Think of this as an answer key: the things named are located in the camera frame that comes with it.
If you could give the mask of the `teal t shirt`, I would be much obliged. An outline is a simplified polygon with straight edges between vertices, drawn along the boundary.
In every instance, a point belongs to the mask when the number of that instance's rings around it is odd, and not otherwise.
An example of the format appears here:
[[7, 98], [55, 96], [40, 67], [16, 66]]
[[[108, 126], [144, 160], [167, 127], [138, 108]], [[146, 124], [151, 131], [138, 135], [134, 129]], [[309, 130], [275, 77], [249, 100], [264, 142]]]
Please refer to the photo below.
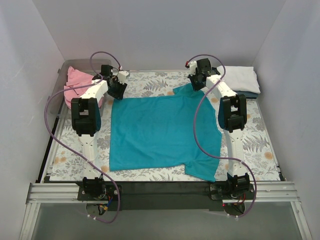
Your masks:
[[113, 102], [111, 171], [184, 165], [187, 175], [213, 182], [221, 144], [215, 109], [190, 84], [175, 88], [173, 95]]

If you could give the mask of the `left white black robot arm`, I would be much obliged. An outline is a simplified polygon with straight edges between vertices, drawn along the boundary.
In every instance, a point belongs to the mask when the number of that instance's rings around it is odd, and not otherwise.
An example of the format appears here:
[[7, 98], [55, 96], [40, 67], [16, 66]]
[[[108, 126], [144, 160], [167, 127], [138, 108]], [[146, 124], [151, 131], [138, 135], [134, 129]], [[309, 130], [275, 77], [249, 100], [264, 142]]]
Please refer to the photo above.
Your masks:
[[97, 139], [102, 125], [99, 101], [105, 94], [122, 100], [129, 76], [128, 71], [120, 70], [114, 74], [111, 65], [102, 65], [100, 73], [91, 78], [93, 86], [85, 90], [80, 97], [71, 100], [72, 128], [78, 135], [82, 155], [86, 158], [82, 179], [83, 191], [95, 200], [101, 200], [107, 194], [103, 174], [93, 167], [98, 159]]

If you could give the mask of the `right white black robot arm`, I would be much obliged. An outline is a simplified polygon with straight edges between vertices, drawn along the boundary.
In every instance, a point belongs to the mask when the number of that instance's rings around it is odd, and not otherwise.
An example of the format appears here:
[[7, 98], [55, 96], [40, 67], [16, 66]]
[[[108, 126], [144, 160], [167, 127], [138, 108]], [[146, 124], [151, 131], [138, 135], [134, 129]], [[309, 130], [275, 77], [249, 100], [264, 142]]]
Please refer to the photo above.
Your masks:
[[251, 187], [248, 167], [243, 162], [243, 133], [247, 123], [246, 97], [237, 94], [223, 81], [226, 76], [225, 66], [222, 67], [223, 72], [219, 72], [211, 66], [208, 58], [191, 58], [185, 63], [185, 67], [189, 69], [188, 78], [194, 91], [207, 87], [208, 92], [214, 93], [219, 100], [218, 124], [227, 143], [227, 180], [212, 183], [209, 186], [210, 197], [212, 200], [244, 197]]

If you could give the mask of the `pink t shirt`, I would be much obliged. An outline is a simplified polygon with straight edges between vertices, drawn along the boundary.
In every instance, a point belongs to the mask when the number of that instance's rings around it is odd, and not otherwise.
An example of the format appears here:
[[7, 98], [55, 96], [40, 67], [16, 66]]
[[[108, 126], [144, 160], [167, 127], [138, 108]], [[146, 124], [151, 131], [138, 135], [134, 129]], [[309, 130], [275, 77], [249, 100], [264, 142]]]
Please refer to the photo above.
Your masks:
[[64, 86], [64, 101], [69, 109], [71, 109], [71, 101], [73, 98], [79, 98], [88, 89], [83, 87], [92, 84], [93, 75], [79, 71], [72, 66], [67, 70], [67, 82]]

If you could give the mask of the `folded white t shirt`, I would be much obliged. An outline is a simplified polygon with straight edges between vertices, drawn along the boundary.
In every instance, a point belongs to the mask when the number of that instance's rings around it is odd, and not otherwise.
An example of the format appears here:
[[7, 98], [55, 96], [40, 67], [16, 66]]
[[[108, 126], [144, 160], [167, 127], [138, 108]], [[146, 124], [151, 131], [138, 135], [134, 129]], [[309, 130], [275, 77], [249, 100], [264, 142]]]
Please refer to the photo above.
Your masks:
[[233, 90], [260, 94], [260, 86], [253, 66], [225, 66], [223, 81]]

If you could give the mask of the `folded grey-blue t shirt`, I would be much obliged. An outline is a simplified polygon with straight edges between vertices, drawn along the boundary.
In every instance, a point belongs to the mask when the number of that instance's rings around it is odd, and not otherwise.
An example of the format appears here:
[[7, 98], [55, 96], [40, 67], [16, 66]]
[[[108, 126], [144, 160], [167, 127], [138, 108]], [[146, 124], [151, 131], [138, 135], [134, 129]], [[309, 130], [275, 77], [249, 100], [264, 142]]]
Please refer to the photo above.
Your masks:
[[250, 91], [236, 91], [238, 95], [244, 95], [247, 99], [257, 99], [259, 94]]

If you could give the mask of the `clear plastic bin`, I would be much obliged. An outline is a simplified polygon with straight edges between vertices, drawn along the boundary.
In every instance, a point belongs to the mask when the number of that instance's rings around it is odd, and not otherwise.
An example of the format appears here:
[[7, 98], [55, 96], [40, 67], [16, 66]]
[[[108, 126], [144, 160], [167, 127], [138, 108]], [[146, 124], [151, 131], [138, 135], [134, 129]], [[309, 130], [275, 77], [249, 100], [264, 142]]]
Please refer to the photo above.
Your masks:
[[[98, 58], [98, 59], [94, 58], [92, 60], [93, 69], [97, 73], [101, 71], [101, 65], [111, 65], [111, 63], [112, 63], [111, 60], [107, 58]], [[54, 95], [57, 92], [64, 89], [64, 86], [66, 85], [66, 82], [68, 79], [69, 67], [73, 67], [76, 70], [79, 70], [81, 72], [84, 72], [90, 75], [95, 75], [94, 71], [91, 68], [89, 59], [67, 60], [63, 63], [62, 67], [58, 70], [57, 80], [51, 95]], [[64, 101], [65, 100], [64, 100], [63, 93], [60, 93], [59, 95], [57, 95], [49, 104], [48, 114], [57, 116], [60, 111], [60, 107]]]

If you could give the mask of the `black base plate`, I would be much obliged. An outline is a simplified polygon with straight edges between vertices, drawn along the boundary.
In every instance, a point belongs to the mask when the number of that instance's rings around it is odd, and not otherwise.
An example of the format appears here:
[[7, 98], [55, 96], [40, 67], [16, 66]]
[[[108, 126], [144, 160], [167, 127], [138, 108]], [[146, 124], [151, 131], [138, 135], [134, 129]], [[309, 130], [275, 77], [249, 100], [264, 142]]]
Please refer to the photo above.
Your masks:
[[115, 187], [105, 181], [106, 195], [102, 199], [94, 199], [84, 193], [83, 183], [79, 186], [78, 201], [88, 203], [106, 203], [110, 201], [110, 211], [129, 210], [210, 210], [222, 211], [223, 201], [252, 200], [254, 187], [244, 197], [224, 197], [213, 200], [210, 195], [210, 185], [214, 182], [206, 181], [120, 181]]

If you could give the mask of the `aluminium frame rail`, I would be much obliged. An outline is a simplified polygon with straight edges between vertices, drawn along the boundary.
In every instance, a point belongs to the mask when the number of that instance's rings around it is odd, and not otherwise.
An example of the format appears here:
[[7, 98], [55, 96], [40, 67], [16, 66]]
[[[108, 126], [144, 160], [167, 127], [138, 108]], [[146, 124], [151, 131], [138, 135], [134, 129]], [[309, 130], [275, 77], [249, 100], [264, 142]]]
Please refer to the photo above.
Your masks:
[[262, 181], [243, 200], [209, 182], [119, 183], [94, 199], [80, 183], [29, 187], [22, 240], [310, 240], [295, 185]]

